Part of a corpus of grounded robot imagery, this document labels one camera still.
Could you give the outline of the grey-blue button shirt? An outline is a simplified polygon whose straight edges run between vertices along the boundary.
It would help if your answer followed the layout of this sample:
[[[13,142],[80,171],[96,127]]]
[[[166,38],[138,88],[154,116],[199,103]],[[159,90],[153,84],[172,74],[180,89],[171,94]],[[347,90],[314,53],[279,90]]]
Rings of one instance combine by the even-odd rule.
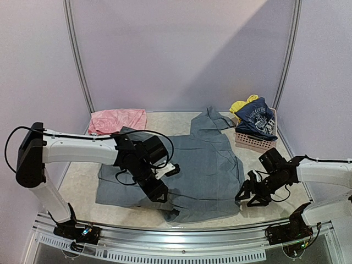
[[[191,120],[188,135],[170,137],[171,162],[180,165],[180,172],[162,178],[169,189],[166,203],[151,202],[137,185],[126,186],[131,174],[107,165],[98,173],[96,203],[156,209],[166,222],[177,224],[237,215],[235,196],[245,179],[243,163],[221,132],[233,126],[231,119],[207,107]]]

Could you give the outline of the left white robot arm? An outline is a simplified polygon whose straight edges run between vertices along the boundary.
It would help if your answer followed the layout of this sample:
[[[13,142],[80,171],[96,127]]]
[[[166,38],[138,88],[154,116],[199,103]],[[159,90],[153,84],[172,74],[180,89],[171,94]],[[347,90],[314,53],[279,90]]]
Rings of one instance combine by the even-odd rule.
[[[46,130],[42,123],[27,129],[19,149],[15,178],[40,200],[53,220],[69,238],[82,233],[74,211],[45,175],[45,165],[54,162],[91,162],[119,167],[131,174],[133,181],[152,202],[167,202],[168,188],[158,175],[167,164],[157,162],[170,155],[158,136],[132,140],[130,133],[88,136]]]

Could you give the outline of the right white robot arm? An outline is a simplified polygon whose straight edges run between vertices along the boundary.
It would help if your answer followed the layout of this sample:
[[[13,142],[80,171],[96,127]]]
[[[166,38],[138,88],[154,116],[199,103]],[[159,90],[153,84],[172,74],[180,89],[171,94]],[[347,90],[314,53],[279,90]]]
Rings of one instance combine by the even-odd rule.
[[[263,154],[259,158],[267,177],[258,180],[260,172],[251,170],[249,179],[244,181],[235,199],[249,199],[248,207],[267,206],[271,197],[283,186],[294,183],[316,182],[339,185],[348,192],[320,202],[308,202],[300,206],[290,216],[291,223],[285,226],[284,235],[290,240],[297,239],[306,227],[337,218],[351,216],[351,161],[313,159],[295,156],[287,161],[279,153]]]

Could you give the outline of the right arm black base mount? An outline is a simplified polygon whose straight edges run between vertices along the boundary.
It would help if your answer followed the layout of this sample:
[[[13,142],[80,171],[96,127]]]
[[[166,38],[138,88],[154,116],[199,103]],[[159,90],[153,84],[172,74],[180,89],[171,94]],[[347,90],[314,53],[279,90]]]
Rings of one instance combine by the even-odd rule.
[[[282,245],[282,250],[287,257],[298,258],[318,238],[322,227],[317,223],[317,234],[314,235],[312,226],[307,225],[302,217],[303,211],[311,203],[304,203],[298,207],[290,216],[289,223],[271,224],[265,229],[265,237],[270,245]]]

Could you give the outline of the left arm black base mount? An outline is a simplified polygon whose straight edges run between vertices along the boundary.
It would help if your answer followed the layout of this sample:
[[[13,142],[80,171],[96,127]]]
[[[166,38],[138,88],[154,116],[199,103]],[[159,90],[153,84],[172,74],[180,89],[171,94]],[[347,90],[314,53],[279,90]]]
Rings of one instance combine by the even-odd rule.
[[[73,240],[76,243],[97,245],[100,240],[102,229],[92,223],[78,223],[75,212],[70,203],[68,203],[68,206],[70,210],[70,218],[63,223],[57,222],[48,212],[52,221],[56,224],[53,232],[54,235]]]

